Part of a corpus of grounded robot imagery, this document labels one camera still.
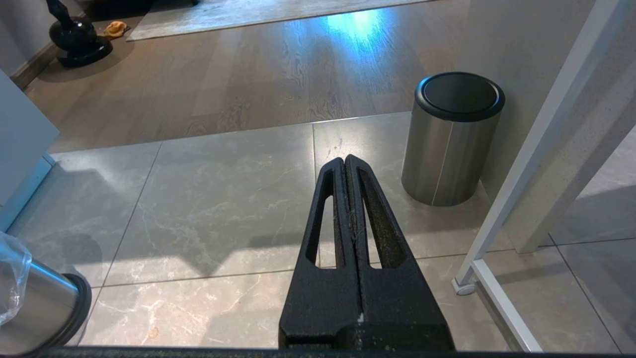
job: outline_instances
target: gray rug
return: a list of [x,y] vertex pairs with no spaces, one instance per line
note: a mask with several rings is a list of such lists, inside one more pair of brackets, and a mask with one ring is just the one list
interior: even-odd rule
[[426,0],[157,0],[128,41],[420,3]]

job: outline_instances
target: stainless steel trash can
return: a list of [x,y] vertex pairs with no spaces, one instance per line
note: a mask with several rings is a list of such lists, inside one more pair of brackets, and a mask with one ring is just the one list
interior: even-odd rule
[[0,356],[35,354],[41,349],[79,343],[69,341],[79,340],[76,334],[84,328],[90,305],[90,286],[84,278],[60,275],[33,260],[22,307],[0,327]]
[[451,206],[477,189],[505,97],[482,76],[449,72],[415,91],[402,185],[417,201]]

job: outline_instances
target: trash can lid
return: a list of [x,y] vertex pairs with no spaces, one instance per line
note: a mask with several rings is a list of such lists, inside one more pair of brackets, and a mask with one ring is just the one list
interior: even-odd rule
[[466,72],[425,78],[415,97],[426,112],[456,122],[490,118],[504,105],[504,94],[499,86],[487,78]]

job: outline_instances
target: plastic bag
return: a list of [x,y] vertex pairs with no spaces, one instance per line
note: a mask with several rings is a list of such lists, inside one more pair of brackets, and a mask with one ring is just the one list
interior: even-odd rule
[[31,268],[31,253],[16,238],[0,233],[0,326],[18,314]]

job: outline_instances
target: black decorative sculpture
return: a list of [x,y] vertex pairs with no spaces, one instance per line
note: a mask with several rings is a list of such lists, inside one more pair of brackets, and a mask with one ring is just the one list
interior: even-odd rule
[[57,21],[48,35],[60,50],[57,60],[64,67],[82,67],[99,61],[113,51],[107,38],[98,36],[93,24],[79,17],[70,17],[69,10],[59,0],[46,0],[48,12]]

